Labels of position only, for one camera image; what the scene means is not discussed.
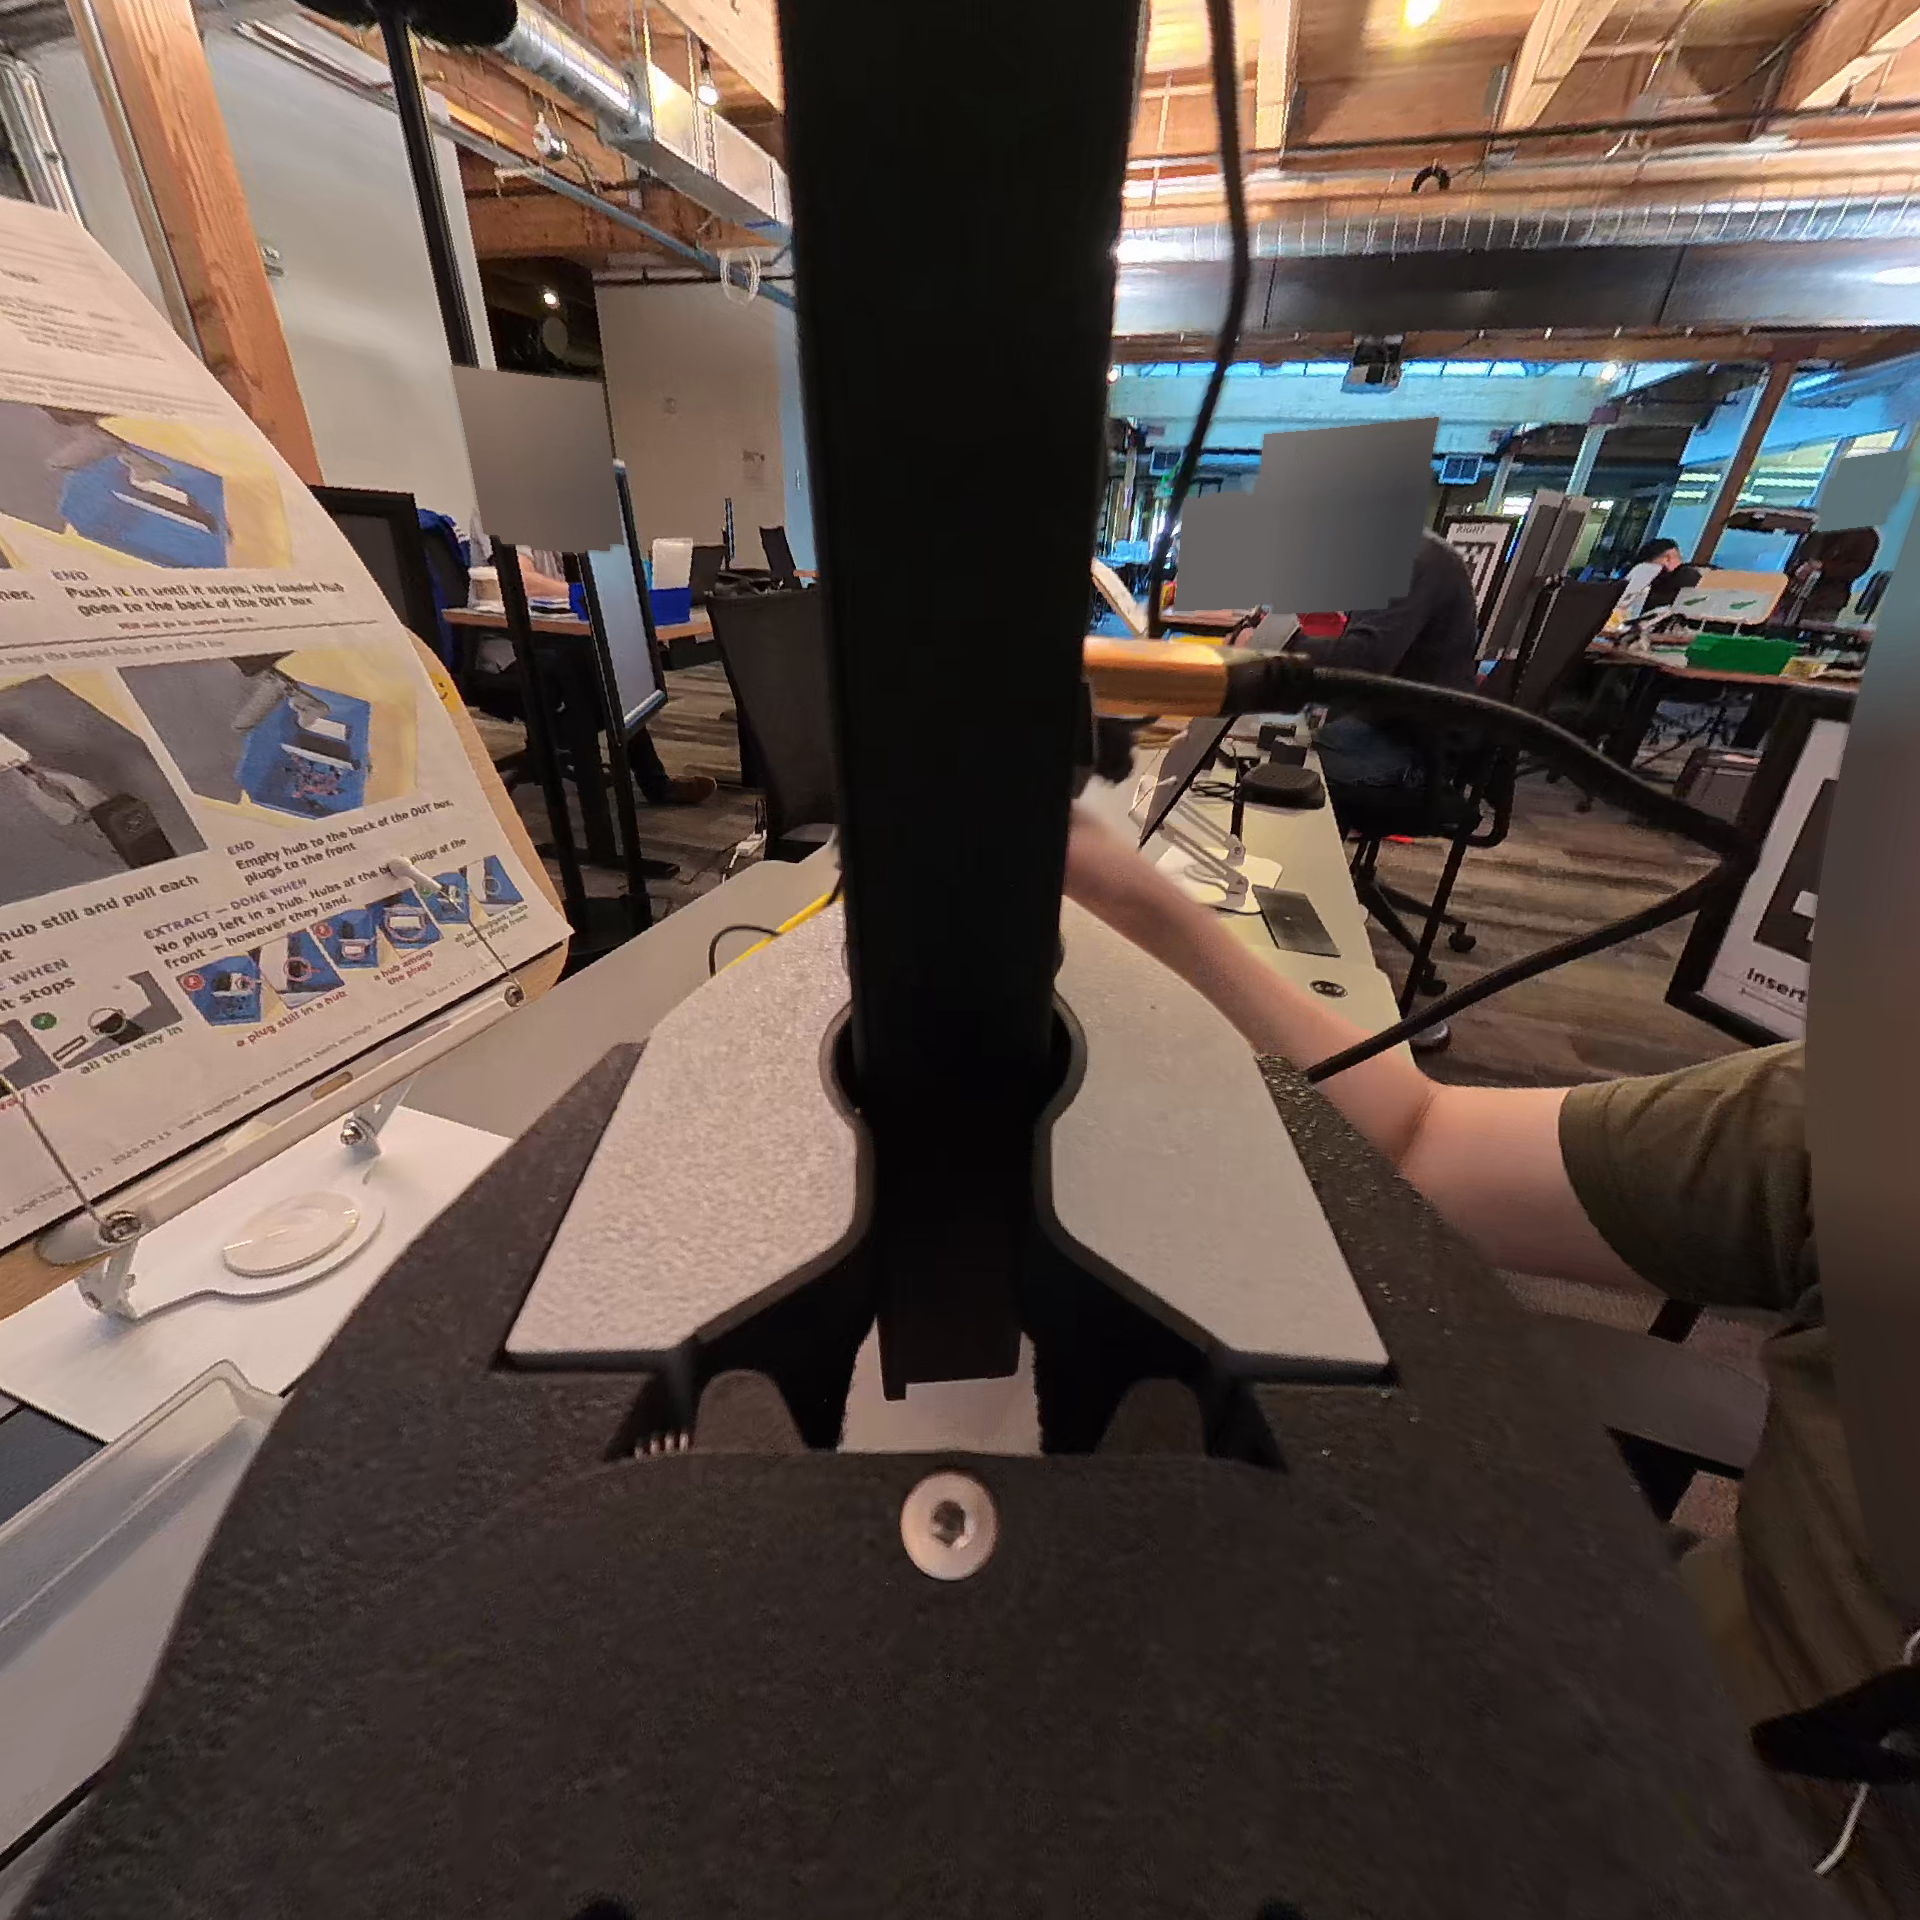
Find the person's right forearm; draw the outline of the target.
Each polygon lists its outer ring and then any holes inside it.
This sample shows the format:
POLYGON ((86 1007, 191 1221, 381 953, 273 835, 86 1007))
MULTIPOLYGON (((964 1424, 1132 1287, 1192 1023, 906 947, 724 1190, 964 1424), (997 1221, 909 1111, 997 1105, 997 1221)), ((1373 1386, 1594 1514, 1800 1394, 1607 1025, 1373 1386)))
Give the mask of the person's right forearm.
MULTIPOLYGON (((1068 806, 1064 894, 1182 976, 1258 1057, 1313 1072, 1360 1046, 1351 1023, 1242 947, 1223 915, 1182 897, 1085 802, 1068 806)), ((1483 1262, 1654 1288, 1573 1200, 1557 1141, 1562 1089, 1450 1089, 1391 1049, 1327 1075, 1319 1092, 1483 1262)))

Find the upright display board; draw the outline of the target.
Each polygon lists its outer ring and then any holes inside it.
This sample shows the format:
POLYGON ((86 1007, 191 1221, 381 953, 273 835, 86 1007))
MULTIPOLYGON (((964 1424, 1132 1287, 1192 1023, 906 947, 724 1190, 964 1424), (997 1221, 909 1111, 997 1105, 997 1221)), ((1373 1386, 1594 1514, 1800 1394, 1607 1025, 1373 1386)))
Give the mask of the upright display board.
POLYGON ((660 637, 651 622, 651 587, 635 544, 629 472, 611 462, 611 497, 621 534, 611 548, 579 558, 584 608, 599 635, 608 670, 608 703, 621 718, 621 735, 635 736, 665 709, 660 637))

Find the white metal document stand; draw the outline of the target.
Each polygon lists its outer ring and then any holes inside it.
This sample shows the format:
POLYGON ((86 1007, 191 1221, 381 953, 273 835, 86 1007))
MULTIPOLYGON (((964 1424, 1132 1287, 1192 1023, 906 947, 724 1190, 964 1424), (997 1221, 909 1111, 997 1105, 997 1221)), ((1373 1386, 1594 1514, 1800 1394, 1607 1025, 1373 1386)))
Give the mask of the white metal document stand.
POLYGON ((6 1403, 111 1439, 216 1362, 283 1394, 505 1141, 407 1107, 520 1009, 560 922, 471 834, 241 859, 259 889, 160 920, 127 967, 6 967, 6 1403))

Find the wooden post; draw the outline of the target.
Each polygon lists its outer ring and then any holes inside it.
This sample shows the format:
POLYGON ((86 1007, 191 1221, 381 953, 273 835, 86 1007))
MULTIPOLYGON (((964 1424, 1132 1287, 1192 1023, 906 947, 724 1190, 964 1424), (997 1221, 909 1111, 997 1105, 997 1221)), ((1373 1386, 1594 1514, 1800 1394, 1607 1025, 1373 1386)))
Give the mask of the wooden post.
POLYGON ((116 138, 168 315, 295 474, 318 483, 316 433, 193 5, 74 0, 70 16, 116 138))

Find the black multi-port usb hub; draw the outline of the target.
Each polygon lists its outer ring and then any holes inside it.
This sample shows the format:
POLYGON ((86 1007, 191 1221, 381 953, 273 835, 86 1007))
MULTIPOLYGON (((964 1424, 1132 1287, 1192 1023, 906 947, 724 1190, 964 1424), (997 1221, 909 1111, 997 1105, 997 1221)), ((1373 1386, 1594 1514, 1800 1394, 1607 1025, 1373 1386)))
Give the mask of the black multi-port usb hub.
POLYGON ((1137 5, 783 5, 890 1398, 1019 1368, 1137 5))

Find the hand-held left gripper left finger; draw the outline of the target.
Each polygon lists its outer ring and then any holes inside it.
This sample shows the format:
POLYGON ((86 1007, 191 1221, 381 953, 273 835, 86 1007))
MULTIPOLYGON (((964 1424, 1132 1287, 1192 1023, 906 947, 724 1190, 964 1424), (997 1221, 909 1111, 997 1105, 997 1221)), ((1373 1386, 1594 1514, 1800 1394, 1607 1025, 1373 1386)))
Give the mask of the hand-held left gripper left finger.
POLYGON ((608 1111, 505 1355, 640 1368, 693 1405, 722 1370, 783 1386, 834 1451, 876 1321, 856 1259, 865 1134, 837 1089, 846 912, 819 905, 675 1007, 608 1111))

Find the black pole stand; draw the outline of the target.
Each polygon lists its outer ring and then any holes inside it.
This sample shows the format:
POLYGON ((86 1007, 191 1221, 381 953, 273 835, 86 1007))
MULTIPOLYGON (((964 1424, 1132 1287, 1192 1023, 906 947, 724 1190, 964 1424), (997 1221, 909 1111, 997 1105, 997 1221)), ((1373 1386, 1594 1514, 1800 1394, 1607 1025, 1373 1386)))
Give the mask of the black pole stand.
MULTIPOLYGON (((376 27, 386 39, 450 363, 474 371, 479 334, 453 252, 434 126, 424 100, 407 5, 376 5, 376 27)), ((629 752, 621 718, 608 703, 608 670, 591 622, 555 615, 539 627, 526 600, 536 582, 532 562, 508 538, 487 538, 487 558, 499 574, 505 637, 520 684, 532 765, 539 774, 547 845, 560 869, 560 905, 569 920, 567 971, 573 976, 656 922, 629 752)), ((567 558, 560 566, 567 582, 584 587, 579 558, 567 558)))

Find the printed instruction sheet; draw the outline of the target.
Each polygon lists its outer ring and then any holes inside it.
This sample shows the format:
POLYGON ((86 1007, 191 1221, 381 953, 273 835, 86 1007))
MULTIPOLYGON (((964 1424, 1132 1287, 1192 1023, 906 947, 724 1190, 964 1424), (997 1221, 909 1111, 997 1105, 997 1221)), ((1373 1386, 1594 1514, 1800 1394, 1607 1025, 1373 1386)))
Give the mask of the printed instruction sheet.
POLYGON ((0 971, 249 897, 241 859, 386 823, 515 859, 569 926, 465 712, 309 487, 70 217, 6 203, 0 971))

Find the clear plastic bin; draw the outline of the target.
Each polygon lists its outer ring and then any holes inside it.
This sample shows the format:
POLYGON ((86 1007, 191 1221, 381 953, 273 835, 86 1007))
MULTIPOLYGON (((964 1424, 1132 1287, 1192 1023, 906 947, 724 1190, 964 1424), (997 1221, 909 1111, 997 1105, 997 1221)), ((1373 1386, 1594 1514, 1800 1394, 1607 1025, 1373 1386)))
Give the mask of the clear plastic bin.
POLYGON ((119 1750, 276 1413, 276 1394, 216 1362, 6 1525, 6 1887, 24 1875, 119 1750))

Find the black framed tag sign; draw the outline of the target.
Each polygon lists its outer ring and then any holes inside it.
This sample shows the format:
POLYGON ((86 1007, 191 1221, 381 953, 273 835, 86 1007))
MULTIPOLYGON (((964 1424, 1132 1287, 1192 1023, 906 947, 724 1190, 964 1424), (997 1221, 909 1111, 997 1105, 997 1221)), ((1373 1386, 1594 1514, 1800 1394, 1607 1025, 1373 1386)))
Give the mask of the black framed tag sign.
POLYGON ((1803 1039, 1812 920, 1852 718, 1803 698, 1767 735, 1736 823, 1758 869, 1693 920, 1665 999, 1745 1046, 1803 1039))

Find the black partition panel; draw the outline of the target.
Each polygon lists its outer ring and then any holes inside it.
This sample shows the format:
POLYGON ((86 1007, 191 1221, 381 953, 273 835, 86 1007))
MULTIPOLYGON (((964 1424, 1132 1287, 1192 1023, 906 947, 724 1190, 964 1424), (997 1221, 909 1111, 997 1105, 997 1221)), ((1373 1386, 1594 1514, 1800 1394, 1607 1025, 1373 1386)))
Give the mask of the black partition panel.
POLYGON ((348 538, 355 558, 366 566, 400 627, 443 664, 443 615, 415 492, 316 483, 309 497, 348 538))

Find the black office chair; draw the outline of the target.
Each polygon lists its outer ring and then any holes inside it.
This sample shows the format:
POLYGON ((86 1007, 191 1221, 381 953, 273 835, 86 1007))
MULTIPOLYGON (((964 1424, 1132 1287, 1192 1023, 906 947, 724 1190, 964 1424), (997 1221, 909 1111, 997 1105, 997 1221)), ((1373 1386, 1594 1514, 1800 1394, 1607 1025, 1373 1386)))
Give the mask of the black office chair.
MULTIPOLYGON (((1488 698, 1552 718, 1557 684, 1589 657, 1619 600, 1619 582, 1552 577, 1530 590, 1523 642, 1483 678, 1488 698)), ((1403 787, 1363 787, 1342 802, 1342 834, 1356 843, 1351 881, 1363 915, 1407 947, 1397 1009, 1443 997, 1445 979, 1434 947, 1476 947, 1476 931, 1450 912, 1468 848, 1491 848, 1512 834, 1523 752, 1483 735, 1424 736, 1417 775, 1403 787), (1397 894, 1382 881, 1384 843, 1443 843, 1445 864, 1434 897, 1397 894)))
POLYGON ((837 752, 824 594, 733 590, 708 603, 733 684, 744 779, 764 798, 764 855, 804 864, 837 834, 837 752))

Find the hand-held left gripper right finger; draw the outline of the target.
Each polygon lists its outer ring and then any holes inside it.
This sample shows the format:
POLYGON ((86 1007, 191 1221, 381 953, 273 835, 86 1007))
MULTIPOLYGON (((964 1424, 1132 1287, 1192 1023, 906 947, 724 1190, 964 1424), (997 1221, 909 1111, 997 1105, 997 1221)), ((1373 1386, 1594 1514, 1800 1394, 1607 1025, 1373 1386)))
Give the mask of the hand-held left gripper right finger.
POLYGON ((1037 1134, 1037 1388, 1089 1453, 1168 1380, 1199 1446, 1258 1453, 1256 1388, 1391 1388, 1392 1358, 1240 1025, 1060 901, 1060 1089, 1037 1134))

